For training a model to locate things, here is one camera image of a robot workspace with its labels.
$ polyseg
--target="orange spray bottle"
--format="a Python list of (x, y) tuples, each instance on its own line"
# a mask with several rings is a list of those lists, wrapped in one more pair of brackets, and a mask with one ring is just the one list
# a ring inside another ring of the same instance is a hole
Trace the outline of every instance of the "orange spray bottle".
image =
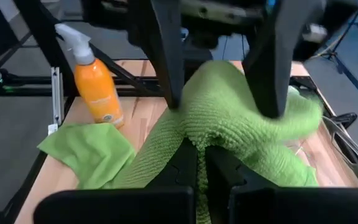
[(56, 24), (56, 32), (73, 49), (76, 60), (74, 79), (77, 89), (88, 106), (96, 123), (112, 123), (119, 128), (124, 115), (110, 71), (95, 58), (90, 38), (65, 25)]

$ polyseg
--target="light green cloth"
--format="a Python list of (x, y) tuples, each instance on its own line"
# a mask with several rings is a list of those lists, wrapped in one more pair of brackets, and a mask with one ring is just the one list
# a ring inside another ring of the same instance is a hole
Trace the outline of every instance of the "light green cloth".
[(128, 166), (135, 151), (111, 124), (68, 124), (38, 148), (73, 169), (78, 189), (99, 189)]
[[(118, 132), (98, 134), (97, 126), (94, 127), (96, 133), (61, 134), (49, 144), (43, 142), (40, 148), (72, 167), (82, 181), (82, 188), (142, 188), (163, 169), (183, 138), (188, 137), (199, 150), (197, 222), (210, 223), (205, 196), (206, 146), (219, 145), (232, 151), (247, 166), (277, 185), (317, 186), (314, 169), (305, 166), (283, 142), (316, 130), (321, 116), (317, 100), (289, 93), (286, 111), (280, 120), (262, 117), (245, 76), (229, 62), (213, 61), (192, 76), (183, 89), (179, 109), (163, 113), (129, 166), (126, 165), (131, 161), (132, 151), (127, 155), (130, 159), (122, 156), (119, 161), (114, 156), (116, 150), (122, 150), (121, 145), (129, 150), (127, 142)], [(81, 138), (95, 140), (81, 146), (84, 142)], [(113, 144), (111, 138), (123, 143)], [(114, 177), (120, 166), (126, 167)]]

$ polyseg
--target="green microfiber cloth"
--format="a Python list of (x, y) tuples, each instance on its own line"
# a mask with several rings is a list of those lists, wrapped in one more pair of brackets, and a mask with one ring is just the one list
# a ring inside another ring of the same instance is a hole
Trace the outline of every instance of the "green microfiber cloth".
[(76, 174), (78, 189), (99, 189), (131, 164), (135, 150), (111, 124), (66, 124), (38, 148)]
[(318, 100), (289, 93), (285, 114), (260, 115), (245, 76), (231, 63), (207, 62), (183, 89), (177, 110), (166, 110), (133, 163), (112, 181), (115, 189), (145, 187), (165, 166), (184, 137), (199, 150), (197, 223), (210, 223), (204, 150), (210, 145), (233, 152), (244, 164), (280, 186), (317, 186), (314, 169), (284, 146), (317, 130)]
[[(133, 149), (110, 124), (72, 126), (78, 130), (71, 134), (65, 130), (70, 127), (62, 127), (39, 148), (70, 166), (80, 180), (80, 189), (142, 188), (188, 137), (199, 150), (197, 222), (210, 223), (205, 147), (230, 150), (277, 185), (317, 186), (314, 169), (304, 165), (284, 142), (316, 130), (321, 116), (318, 100), (289, 93), (284, 116), (264, 118), (245, 76), (229, 62), (213, 61), (201, 66), (187, 82), (179, 109), (163, 113), (131, 164)], [(104, 133), (99, 133), (102, 125), (106, 125)]]

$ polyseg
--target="wooden table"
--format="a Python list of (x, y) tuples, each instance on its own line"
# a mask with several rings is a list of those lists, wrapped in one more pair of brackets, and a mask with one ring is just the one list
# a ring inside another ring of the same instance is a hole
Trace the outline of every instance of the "wooden table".
[[(242, 69), (240, 61), (232, 63)], [(118, 64), (132, 74), (140, 74), (143, 77), (155, 76), (154, 69), (148, 61), (125, 60), (118, 61)], [(309, 76), (309, 73), (302, 64), (293, 63), (291, 75)], [(167, 105), (163, 98), (152, 97), (123, 97), (120, 101), (125, 117), (125, 125), (120, 129), (120, 132), (128, 138), (138, 151)], [(92, 122), (93, 119), (86, 105), (80, 97), (77, 97), (67, 114), (65, 123)], [(297, 156), (306, 164), (316, 168), (316, 176), (320, 186), (358, 187), (357, 177), (331, 144), (323, 123), (317, 132), (303, 141), (302, 146), (303, 150), (299, 151)], [(34, 208), (43, 198), (61, 190), (74, 189), (77, 183), (78, 179), (69, 167), (47, 156), (15, 223), (32, 223)]]

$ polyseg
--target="floor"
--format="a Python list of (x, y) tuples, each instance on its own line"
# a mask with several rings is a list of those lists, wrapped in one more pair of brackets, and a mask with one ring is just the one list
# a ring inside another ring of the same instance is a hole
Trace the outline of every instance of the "floor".
[[(76, 13), (76, 1), (63, 1), (65, 12)], [(51, 7), (57, 14), (59, 6)], [(127, 43), (125, 32), (91, 27), (84, 23), (68, 23), (92, 38), (92, 43), (111, 58), (144, 58), (136, 47)], [(18, 28), (21, 38), (26, 28)], [(36, 45), (30, 38), (25, 45)], [(67, 59), (73, 65), (71, 52), (61, 42)], [(240, 60), (247, 50), (246, 41), (235, 35), (219, 40), (219, 47), (213, 51), (215, 59)], [(338, 48), (341, 60), (358, 79), (358, 28), (353, 27)], [(335, 64), (323, 58), (305, 63), (314, 81), (337, 114), (356, 112), (358, 114), (358, 91), (349, 79), (339, 74)], [(19, 49), (4, 65), (11, 73), (24, 76), (48, 75), (50, 68), (38, 48)], [(47, 135), (47, 125), (52, 122), (52, 101), (50, 98), (0, 98), (0, 210), (8, 203), (25, 179), (35, 157), (38, 143)], [(358, 120), (349, 128), (352, 138), (358, 143)]]

